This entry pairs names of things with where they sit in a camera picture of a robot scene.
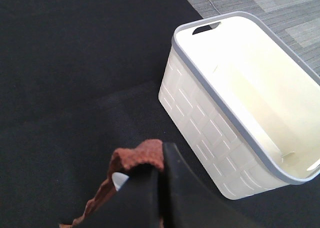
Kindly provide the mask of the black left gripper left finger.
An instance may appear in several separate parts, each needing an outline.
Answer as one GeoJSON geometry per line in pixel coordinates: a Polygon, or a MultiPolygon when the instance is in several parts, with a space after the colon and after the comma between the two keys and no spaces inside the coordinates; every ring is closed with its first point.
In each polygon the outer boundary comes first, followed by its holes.
{"type": "Polygon", "coordinates": [[[158,170],[140,165],[98,210],[76,227],[159,227],[158,170]]]}

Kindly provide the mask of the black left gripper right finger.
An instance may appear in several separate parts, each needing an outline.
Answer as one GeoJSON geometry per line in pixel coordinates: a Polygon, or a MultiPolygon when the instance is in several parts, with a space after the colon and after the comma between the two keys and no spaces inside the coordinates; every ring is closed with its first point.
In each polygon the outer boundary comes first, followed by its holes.
{"type": "Polygon", "coordinates": [[[261,227],[224,204],[197,178],[174,143],[162,145],[164,227],[261,227]]]}

